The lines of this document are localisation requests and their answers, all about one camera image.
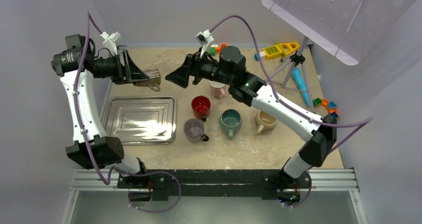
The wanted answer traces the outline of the brown striped mug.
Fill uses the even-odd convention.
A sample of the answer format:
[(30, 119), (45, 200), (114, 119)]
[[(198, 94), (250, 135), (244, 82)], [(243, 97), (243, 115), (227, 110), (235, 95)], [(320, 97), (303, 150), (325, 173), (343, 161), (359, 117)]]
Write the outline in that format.
[(136, 87), (148, 87), (152, 91), (159, 92), (161, 90), (161, 74), (157, 68), (151, 68), (142, 70), (142, 72), (148, 77), (146, 81), (140, 81), (133, 83)]

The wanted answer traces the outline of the red mug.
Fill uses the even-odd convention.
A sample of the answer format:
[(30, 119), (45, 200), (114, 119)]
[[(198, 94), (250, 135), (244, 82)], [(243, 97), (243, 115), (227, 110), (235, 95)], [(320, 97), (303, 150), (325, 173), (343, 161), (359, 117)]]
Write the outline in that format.
[(207, 121), (210, 115), (211, 102), (205, 96), (197, 96), (191, 101), (194, 117), (202, 121)]

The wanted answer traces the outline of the pink mug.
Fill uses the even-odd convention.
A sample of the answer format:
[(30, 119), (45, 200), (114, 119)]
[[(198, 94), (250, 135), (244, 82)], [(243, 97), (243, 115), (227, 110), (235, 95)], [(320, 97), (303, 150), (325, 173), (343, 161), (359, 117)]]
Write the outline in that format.
[(223, 98), (227, 93), (227, 85), (215, 81), (209, 81), (211, 94), (215, 98)]

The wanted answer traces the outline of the mauve mug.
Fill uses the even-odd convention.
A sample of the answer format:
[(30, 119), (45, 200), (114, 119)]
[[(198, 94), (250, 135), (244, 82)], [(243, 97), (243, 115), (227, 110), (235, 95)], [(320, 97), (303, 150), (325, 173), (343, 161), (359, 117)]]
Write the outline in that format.
[(204, 122), (200, 119), (191, 118), (183, 125), (183, 131), (187, 140), (191, 143), (208, 142), (209, 137), (205, 134)]

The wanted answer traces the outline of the teal speckled mug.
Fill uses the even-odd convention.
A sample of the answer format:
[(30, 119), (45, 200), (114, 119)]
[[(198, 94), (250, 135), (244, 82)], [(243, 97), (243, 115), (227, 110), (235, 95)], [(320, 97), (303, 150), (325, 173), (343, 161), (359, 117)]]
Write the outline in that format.
[(225, 110), (219, 117), (219, 125), (221, 130), (227, 134), (229, 140), (233, 140), (242, 125), (242, 117), (240, 113), (233, 109)]

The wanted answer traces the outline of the beige round mug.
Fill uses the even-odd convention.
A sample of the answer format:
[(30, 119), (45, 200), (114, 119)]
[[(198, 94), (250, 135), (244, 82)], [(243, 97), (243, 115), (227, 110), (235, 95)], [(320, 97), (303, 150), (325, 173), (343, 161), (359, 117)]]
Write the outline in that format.
[(273, 130), (277, 124), (278, 121), (273, 116), (269, 115), (268, 113), (264, 111), (258, 111), (254, 118), (255, 126), (256, 126), (256, 135), (261, 134), (265, 131)]

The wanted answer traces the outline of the orange elbow toy piece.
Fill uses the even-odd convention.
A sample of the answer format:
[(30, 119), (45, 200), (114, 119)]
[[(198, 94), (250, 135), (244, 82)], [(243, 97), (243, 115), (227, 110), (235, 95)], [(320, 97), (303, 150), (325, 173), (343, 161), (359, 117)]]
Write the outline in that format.
[(216, 47), (215, 48), (215, 53), (216, 54), (219, 54), (220, 52), (221, 52), (221, 50), (223, 49), (223, 48), (225, 48), (227, 46), (227, 44), (226, 43), (222, 43), (220, 46), (218, 46), (218, 47)]

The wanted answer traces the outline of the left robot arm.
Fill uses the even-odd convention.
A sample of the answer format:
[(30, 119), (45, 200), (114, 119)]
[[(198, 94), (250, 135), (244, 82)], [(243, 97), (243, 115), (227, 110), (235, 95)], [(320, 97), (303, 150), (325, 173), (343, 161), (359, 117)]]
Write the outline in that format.
[(126, 50), (116, 45), (118, 32), (101, 34), (108, 58), (95, 56), (92, 39), (79, 34), (65, 38), (67, 49), (54, 55), (52, 69), (60, 78), (69, 102), (73, 121), (73, 144), (66, 147), (67, 156), (85, 169), (109, 165), (129, 175), (129, 182), (141, 189), (148, 184), (139, 159), (125, 155), (122, 142), (107, 135), (94, 97), (93, 80), (109, 78), (116, 85), (150, 80)]

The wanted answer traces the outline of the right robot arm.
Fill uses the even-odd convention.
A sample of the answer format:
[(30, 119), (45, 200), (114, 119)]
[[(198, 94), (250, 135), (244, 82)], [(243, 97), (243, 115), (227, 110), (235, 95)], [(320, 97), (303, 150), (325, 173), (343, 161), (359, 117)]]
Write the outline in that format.
[(202, 79), (228, 85), (229, 94), (238, 102), (264, 111), (294, 131), (304, 142), (280, 171), (280, 183), (287, 188), (294, 186), (299, 177), (312, 167), (320, 167), (337, 140), (336, 118), (331, 115), (309, 114), (295, 103), (273, 92), (264, 80), (246, 70), (246, 58), (234, 46), (221, 50), (216, 60), (209, 53), (200, 51), (187, 54), (183, 64), (166, 75), (165, 79), (182, 88)]

